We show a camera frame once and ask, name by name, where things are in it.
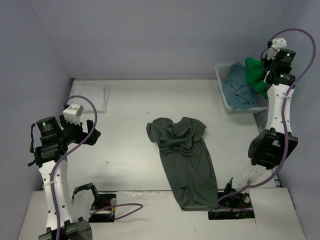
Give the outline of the white t-shirt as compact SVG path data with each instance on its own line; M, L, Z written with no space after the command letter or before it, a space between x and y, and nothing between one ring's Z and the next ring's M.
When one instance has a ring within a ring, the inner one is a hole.
M71 96L83 96L93 103L98 113L105 113L107 111L109 93L110 85L78 84L73 87ZM94 112L92 106L83 98L72 98L68 101L68 104L82 105L84 113Z

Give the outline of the green t-shirt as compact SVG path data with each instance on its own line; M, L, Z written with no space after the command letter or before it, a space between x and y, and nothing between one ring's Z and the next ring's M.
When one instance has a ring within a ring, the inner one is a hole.
M251 57L245 59L245 79L250 89L255 94L262 95L266 100L268 99L267 87L264 82L265 71L259 60Z

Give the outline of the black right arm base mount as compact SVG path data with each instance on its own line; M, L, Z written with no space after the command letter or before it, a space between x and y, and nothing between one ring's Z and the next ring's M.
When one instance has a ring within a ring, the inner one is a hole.
M226 197L219 201L223 208L208 211L210 221L218 220L244 220L254 219L255 213L250 199L250 195L241 192L233 196Z

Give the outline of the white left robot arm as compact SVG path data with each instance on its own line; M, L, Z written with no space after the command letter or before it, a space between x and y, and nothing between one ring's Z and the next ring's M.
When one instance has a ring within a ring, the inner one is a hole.
M100 204L98 191L87 183L71 194L67 177L68 155L81 145L93 146L101 136L96 120L86 124L88 132L83 131L82 123L69 123L61 115L60 122L50 116L31 125L38 127L41 145L30 147L34 160L28 166L38 167L47 204L46 232L38 236L40 240L93 239L89 215Z

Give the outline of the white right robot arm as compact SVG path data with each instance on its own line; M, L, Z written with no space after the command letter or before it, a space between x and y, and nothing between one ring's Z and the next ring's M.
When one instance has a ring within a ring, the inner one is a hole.
M298 145L290 121L296 80L290 71L295 56L295 51L279 48L273 58L262 61L262 65L267 67L264 77L264 82L268 84L267 123L249 145L248 165L238 176L230 179L221 193L221 200L227 206L239 201L239 193L271 181Z

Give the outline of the grey t-shirt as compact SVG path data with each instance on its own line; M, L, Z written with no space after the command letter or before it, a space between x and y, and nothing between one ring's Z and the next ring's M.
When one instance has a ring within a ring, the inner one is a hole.
M216 174L203 139L206 128L190 117L177 123L161 117L146 125L147 136L159 148L165 175L183 211L218 209Z

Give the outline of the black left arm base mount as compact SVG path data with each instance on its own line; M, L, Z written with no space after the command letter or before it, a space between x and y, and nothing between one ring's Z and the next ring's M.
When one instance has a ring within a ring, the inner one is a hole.
M99 200L95 200L91 205L90 213L100 210L105 207L113 206L117 204L117 195L113 192L103 192L99 194ZM90 223L113 223L115 215L115 208L105 209L90 215Z

